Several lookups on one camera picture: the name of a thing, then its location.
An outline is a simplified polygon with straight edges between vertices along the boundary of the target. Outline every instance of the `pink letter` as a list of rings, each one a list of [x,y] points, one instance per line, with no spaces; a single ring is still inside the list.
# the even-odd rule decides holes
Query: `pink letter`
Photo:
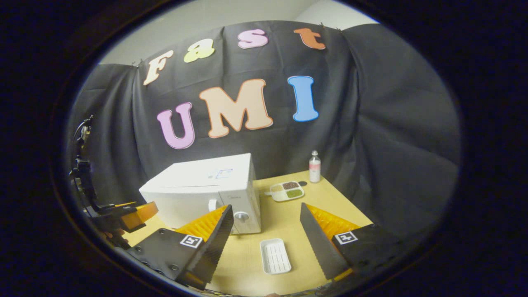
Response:
[[[165,141],[171,147],[181,150],[186,149],[194,142],[194,128],[191,121],[191,108],[193,105],[190,102],[185,102],[176,107],[176,112],[182,117],[183,130],[185,136],[182,138],[174,134],[174,129],[171,123],[172,111],[164,110],[157,116],[159,123],[162,125],[163,136]]]
[[[264,34],[265,32],[260,29],[244,31],[238,34],[238,40],[241,40],[238,46],[243,49],[261,47],[268,43],[268,38],[261,36]]]

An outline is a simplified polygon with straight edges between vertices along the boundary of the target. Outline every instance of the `blue letter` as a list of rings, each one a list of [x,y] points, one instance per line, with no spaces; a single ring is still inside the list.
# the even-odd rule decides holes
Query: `blue letter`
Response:
[[[294,114],[294,120],[307,122],[317,119],[319,113],[314,109],[312,96],[314,79],[309,76],[292,76],[288,78],[288,83],[294,88],[295,101],[297,102],[297,112]]]

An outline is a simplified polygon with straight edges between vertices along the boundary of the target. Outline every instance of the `wooden table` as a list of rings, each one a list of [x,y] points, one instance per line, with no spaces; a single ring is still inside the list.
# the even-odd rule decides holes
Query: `wooden table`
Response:
[[[305,195],[291,201],[275,202],[271,196],[264,194],[271,185],[287,181],[308,182],[303,187]],[[255,185],[260,192],[262,232],[229,236],[207,289],[234,295],[265,296],[269,293],[291,294],[326,284],[323,270],[299,220],[302,202],[331,212],[360,227],[372,224],[323,177],[318,183],[310,183],[308,171],[258,180]],[[146,225],[123,237],[134,246],[157,229],[167,228],[157,216],[148,220]],[[288,273],[264,273],[260,242],[272,238],[284,241],[291,263],[291,271]]]

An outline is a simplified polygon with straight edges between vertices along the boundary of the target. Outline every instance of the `black fabric backdrop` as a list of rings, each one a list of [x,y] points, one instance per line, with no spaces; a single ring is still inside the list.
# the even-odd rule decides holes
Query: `black fabric backdrop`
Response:
[[[305,46],[295,29],[321,35],[324,50]],[[237,46],[237,35],[262,29],[268,44]],[[215,52],[185,63],[189,45],[212,38]],[[159,77],[143,85],[148,62],[168,50]],[[319,117],[296,122],[290,76],[311,76]],[[264,79],[273,125],[210,138],[208,108],[198,94],[221,87],[236,100],[241,84]],[[174,108],[191,102],[195,141],[170,147],[156,119],[172,110],[175,134],[183,125]],[[71,169],[72,133],[94,115],[86,145],[101,203],[144,202],[138,189],[172,163],[251,153],[258,179],[308,169],[312,150],[322,175],[373,222],[407,237],[435,222],[449,200],[460,165],[460,123],[433,68],[411,46],[378,24],[339,31],[285,21],[251,22],[198,34],[160,49],[136,66],[101,64],[79,91],[66,127]]]

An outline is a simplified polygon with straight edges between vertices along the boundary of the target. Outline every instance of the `microwave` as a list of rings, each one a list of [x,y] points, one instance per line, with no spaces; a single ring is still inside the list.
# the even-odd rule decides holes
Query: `microwave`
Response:
[[[231,204],[231,234],[259,233],[260,196],[253,186],[251,154],[174,163],[146,182],[139,192],[155,202],[159,218],[171,228]]]

